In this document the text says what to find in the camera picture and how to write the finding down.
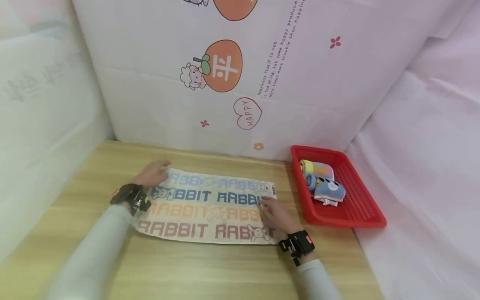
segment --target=white backdrop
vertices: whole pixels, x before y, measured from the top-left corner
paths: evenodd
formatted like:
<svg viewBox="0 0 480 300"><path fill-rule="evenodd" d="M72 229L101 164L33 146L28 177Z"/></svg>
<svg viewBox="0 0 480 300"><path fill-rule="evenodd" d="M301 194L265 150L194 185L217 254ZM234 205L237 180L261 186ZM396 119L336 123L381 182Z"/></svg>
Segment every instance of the white backdrop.
<svg viewBox="0 0 480 300"><path fill-rule="evenodd" d="M453 0L74 4L119 140L279 160L293 144L344 150L427 36L453 27L438 23L456 7Z"/></svg>
<svg viewBox="0 0 480 300"><path fill-rule="evenodd" d="M480 3L430 39L347 155L388 226L356 230L392 300L480 299Z"/></svg>
<svg viewBox="0 0 480 300"><path fill-rule="evenodd" d="M67 0L0 0L0 262L112 135Z"/></svg>

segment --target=black wrist mount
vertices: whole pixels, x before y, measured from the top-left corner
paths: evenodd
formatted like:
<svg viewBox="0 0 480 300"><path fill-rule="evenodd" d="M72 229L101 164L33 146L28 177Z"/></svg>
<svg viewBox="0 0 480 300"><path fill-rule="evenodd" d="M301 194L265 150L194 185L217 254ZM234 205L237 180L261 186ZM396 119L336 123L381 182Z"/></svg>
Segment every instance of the black wrist mount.
<svg viewBox="0 0 480 300"><path fill-rule="evenodd" d="M278 245L282 252L290 251L290 256L296 266L300 265L300 257L309 254L315 249L312 239L310 239L305 230L289 234L288 239L281 240Z"/></svg>
<svg viewBox="0 0 480 300"><path fill-rule="evenodd" d="M110 204L126 202L130 205L130 214L133 216L139 209L146 212L152 203L148 200L144 187L140 184L129 183L115 191Z"/></svg>

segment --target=white sleeve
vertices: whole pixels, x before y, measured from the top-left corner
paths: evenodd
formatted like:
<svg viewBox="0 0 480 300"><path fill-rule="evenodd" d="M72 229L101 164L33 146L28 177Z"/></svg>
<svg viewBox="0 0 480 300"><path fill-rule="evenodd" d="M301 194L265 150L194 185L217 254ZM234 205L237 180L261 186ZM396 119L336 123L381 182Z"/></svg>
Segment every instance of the white sleeve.
<svg viewBox="0 0 480 300"><path fill-rule="evenodd" d="M117 258L132 216L121 205L110 206L70 256L55 279L47 300L97 300Z"/></svg>
<svg viewBox="0 0 480 300"><path fill-rule="evenodd" d="M298 267L298 270L303 278L308 300L342 299L320 260L304 263Z"/></svg>

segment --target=heart drawing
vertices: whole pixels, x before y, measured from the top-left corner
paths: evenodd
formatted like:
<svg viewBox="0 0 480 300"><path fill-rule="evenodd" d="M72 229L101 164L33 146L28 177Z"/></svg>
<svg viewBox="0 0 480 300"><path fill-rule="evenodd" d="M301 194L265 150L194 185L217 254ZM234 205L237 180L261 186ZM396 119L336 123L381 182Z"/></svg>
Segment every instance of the heart drawing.
<svg viewBox="0 0 480 300"><path fill-rule="evenodd" d="M233 104L233 111L239 118L237 125L243 130L250 130L257 125L262 116L262 109L250 98L242 97Z"/></svg>

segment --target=hand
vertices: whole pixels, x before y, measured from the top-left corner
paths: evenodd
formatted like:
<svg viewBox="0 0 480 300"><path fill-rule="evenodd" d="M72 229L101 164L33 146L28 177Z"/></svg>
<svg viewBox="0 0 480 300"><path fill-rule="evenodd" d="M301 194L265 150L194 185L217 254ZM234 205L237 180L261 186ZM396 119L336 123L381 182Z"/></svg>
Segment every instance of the hand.
<svg viewBox="0 0 480 300"><path fill-rule="evenodd" d="M287 234L302 231L303 227L295 220L287 209L274 198L262 197L260 200L260 216L265 225Z"/></svg>
<svg viewBox="0 0 480 300"><path fill-rule="evenodd" d="M157 186L168 179L168 173L165 172L163 167L167 167L169 165L170 162L168 160L152 161L130 182L141 184L146 188Z"/></svg>

